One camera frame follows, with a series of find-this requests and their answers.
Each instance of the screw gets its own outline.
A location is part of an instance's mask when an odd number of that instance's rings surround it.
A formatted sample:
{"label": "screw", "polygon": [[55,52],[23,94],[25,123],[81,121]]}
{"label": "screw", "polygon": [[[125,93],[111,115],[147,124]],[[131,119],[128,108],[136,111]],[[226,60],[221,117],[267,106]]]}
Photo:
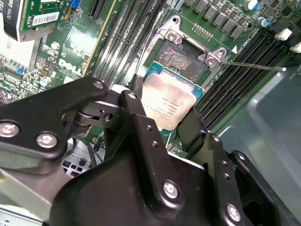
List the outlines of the screw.
{"label": "screw", "polygon": [[177,187],[169,181],[163,184],[163,189],[165,194],[171,199],[175,199],[179,195]]}
{"label": "screw", "polygon": [[220,139],[218,138],[218,136],[216,136],[216,135],[213,134],[212,137],[213,137],[213,139],[214,139],[215,141],[217,141],[217,142],[220,141]]}
{"label": "screw", "polygon": [[209,60],[209,61],[208,61],[208,64],[209,64],[209,65],[213,65],[213,63],[214,63],[214,60]]}
{"label": "screw", "polygon": [[44,148],[52,148],[57,145],[57,138],[51,133],[41,133],[37,137],[37,143]]}
{"label": "screw", "polygon": [[19,131],[19,127],[11,122],[0,123],[0,137],[14,137]]}
{"label": "screw", "polygon": [[238,212],[238,210],[231,204],[227,205],[227,211],[230,215],[230,217],[235,220],[236,222],[240,221],[240,214]]}
{"label": "screw", "polygon": [[167,37],[170,41],[175,41],[177,39],[177,35],[174,32],[170,32]]}
{"label": "screw", "polygon": [[130,98],[136,99],[136,95],[134,93],[128,93],[128,95],[130,96]]}
{"label": "screw", "polygon": [[102,89],[102,88],[103,88],[102,83],[100,83],[100,82],[98,82],[98,81],[94,82],[93,85],[94,85],[96,88],[99,88],[99,89]]}
{"label": "screw", "polygon": [[240,159],[245,160],[245,157],[241,153],[238,153],[238,156],[240,157]]}

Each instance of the white connector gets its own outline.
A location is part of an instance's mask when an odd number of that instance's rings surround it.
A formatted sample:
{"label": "white connector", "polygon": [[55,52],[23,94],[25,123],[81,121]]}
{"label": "white connector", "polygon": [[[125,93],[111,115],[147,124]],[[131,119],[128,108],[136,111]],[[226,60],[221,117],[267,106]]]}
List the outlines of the white connector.
{"label": "white connector", "polygon": [[282,32],[275,35],[275,39],[285,41],[287,40],[292,34],[292,31],[288,28],[285,28]]}

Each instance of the barcode label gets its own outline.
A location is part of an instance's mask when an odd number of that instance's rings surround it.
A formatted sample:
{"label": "barcode label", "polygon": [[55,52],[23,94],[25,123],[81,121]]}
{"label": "barcode label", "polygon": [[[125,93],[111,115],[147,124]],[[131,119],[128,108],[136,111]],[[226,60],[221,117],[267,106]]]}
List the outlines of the barcode label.
{"label": "barcode label", "polygon": [[48,13],[48,14],[43,14],[43,15],[38,15],[34,16],[33,18],[33,26],[52,22],[58,19],[60,12],[55,12],[55,13]]}

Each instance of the electrolytic capacitor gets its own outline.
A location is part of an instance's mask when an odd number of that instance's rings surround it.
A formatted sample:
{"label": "electrolytic capacitor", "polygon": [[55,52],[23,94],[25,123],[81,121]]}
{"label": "electrolytic capacitor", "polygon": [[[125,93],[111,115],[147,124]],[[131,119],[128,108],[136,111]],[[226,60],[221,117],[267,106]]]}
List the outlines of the electrolytic capacitor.
{"label": "electrolytic capacitor", "polygon": [[245,2],[245,9],[246,10],[255,10],[258,7],[258,1],[257,0],[247,0]]}
{"label": "electrolytic capacitor", "polygon": [[259,17],[257,20],[257,24],[261,27],[267,27],[269,25],[269,19],[264,17]]}

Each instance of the black connector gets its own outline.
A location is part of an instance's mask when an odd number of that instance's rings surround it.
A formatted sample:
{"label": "black connector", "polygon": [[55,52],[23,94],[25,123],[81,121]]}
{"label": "black connector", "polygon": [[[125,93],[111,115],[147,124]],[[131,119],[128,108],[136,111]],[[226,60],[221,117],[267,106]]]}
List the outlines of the black connector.
{"label": "black connector", "polygon": [[99,19],[105,2],[105,0],[93,0],[89,9],[88,16],[94,20]]}

